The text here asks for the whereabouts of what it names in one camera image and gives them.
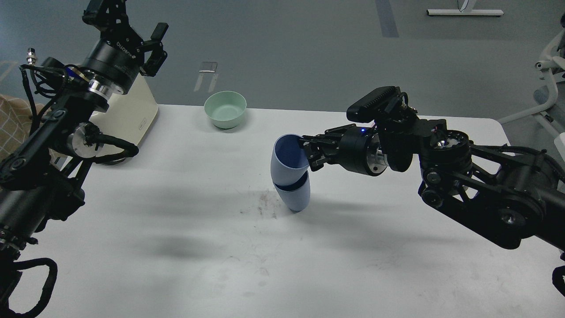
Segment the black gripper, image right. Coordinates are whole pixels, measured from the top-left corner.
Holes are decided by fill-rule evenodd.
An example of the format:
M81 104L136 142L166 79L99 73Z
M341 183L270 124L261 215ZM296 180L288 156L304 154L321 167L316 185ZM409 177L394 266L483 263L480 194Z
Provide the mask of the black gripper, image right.
M353 173L378 176L388 167L379 135L368 127L351 124L327 129L316 136L303 135L299 146L312 172L319 171L325 164L337 164Z

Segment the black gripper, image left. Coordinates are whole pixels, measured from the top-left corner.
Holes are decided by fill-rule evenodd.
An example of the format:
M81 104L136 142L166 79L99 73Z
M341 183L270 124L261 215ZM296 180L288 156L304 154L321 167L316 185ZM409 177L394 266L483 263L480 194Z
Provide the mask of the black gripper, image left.
M169 25L157 23L150 39L143 40L129 24L125 0L91 0L82 20L100 32L83 67L117 93L127 94L138 75L154 77L168 57L162 40Z

